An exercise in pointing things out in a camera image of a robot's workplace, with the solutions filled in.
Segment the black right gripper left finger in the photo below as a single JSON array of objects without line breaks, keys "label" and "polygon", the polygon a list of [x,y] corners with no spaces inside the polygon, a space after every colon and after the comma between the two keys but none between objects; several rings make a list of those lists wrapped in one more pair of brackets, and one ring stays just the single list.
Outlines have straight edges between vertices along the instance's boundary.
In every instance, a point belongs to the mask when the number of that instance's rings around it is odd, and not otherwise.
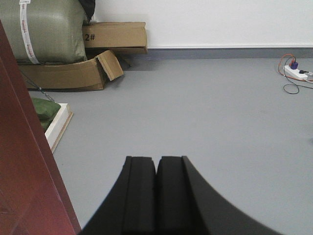
[{"label": "black right gripper left finger", "polygon": [[83,235],[152,235],[155,232],[155,165],[127,156],[110,192],[81,231]]}]

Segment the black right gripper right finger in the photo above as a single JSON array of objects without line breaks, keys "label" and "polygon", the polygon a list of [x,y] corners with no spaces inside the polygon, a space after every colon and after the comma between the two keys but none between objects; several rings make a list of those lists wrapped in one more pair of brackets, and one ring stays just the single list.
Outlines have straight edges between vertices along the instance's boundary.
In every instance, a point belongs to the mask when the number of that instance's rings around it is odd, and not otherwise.
[{"label": "black right gripper right finger", "polygon": [[157,168],[160,235],[276,235],[221,196],[186,156],[163,156]]}]

